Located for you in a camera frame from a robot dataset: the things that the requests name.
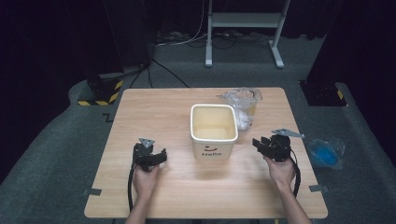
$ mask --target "shelf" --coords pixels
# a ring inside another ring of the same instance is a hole
[[[280,13],[213,13],[212,27],[276,28]]]

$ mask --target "white bucket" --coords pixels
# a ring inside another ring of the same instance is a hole
[[[194,157],[198,161],[225,161],[230,158],[238,130],[229,105],[194,105],[190,132]]]

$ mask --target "wrist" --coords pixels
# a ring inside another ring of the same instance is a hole
[[[291,190],[291,186],[288,183],[276,183],[276,189],[279,194],[293,193],[293,191]]]
[[[148,202],[151,199],[150,192],[138,193],[136,200],[140,202]]]

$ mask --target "wooden table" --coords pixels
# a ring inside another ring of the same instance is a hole
[[[148,217],[153,218],[280,218],[285,214],[268,174],[268,166],[252,138],[269,137],[273,129],[299,132],[285,92],[259,88],[262,101],[249,130],[241,132],[231,158],[199,162],[192,152],[190,112],[195,104],[222,104],[216,95],[230,89],[134,89],[123,93],[90,195],[87,217],[127,217],[128,174],[139,137],[154,139],[154,154],[166,148]],[[302,183],[297,199],[311,218],[328,211],[300,138],[291,138]]]

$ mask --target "smiley face logo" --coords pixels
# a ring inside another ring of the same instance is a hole
[[[210,148],[210,146],[206,146],[204,150],[205,151],[216,151],[218,149],[217,148]]]

